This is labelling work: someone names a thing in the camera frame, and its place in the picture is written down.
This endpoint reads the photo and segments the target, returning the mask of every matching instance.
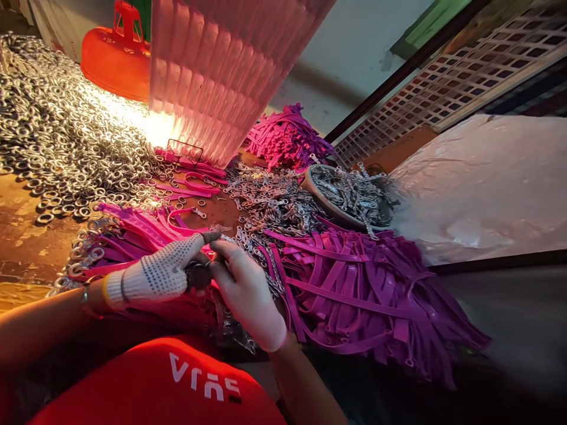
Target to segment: grid panel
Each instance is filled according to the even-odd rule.
[[[351,166],[421,124],[442,131],[513,89],[514,79],[566,55],[565,11],[528,9],[473,45],[437,56],[337,144],[337,155]]]

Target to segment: bowl of metal clips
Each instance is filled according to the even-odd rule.
[[[313,195],[315,202],[333,221],[352,230],[366,230],[370,236],[388,227],[393,201],[386,188],[390,180],[385,173],[370,176],[362,163],[350,172],[340,167],[313,164],[305,172],[301,187]]]

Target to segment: work glove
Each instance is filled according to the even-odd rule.
[[[287,328],[272,300],[264,271],[231,242],[217,240],[210,247],[217,257],[209,270],[234,318],[260,348],[277,351],[285,342]]]
[[[188,239],[171,242],[126,270],[106,276],[103,294],[108,306],[122,310],[182,295],[187,290],[185,268],[193,258],[204,256],[200,250],[210,242],[205,241],[210,239],[209,235],[197,233]]]

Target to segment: red shirt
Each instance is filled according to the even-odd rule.
[[[31,421],[39,424],[285,424],[246,372],[178,338],[138,345],[92,372]]]

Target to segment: red lamp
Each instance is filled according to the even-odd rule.
[[[116,0],[113,28],[96,27],[84,36],[81,70],[87,79],[107,91],[147,102],[149,56],[140,13],[134,6]]]

